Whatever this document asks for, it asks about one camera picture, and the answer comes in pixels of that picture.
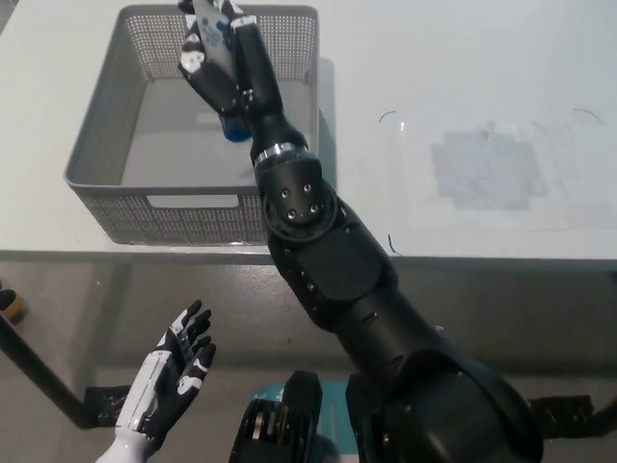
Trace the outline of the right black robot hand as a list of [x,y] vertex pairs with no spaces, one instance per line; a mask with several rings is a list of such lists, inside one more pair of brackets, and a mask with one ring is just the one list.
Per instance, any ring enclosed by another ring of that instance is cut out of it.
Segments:
[[194,18],[180,48],[178,69],[213,109],[228,139],[253,139],[254,163],[275,146],[308,146],[284,114],[274,66],[256,17],[234,1],[179,1]]

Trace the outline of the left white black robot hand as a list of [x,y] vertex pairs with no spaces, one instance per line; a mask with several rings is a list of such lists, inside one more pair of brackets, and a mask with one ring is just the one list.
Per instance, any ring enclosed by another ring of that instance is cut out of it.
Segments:
[[207,334],[211,311],[197,300],[171,323],[145,357],[116,421],[161,441],[187,411],[211,368],[216,344]]

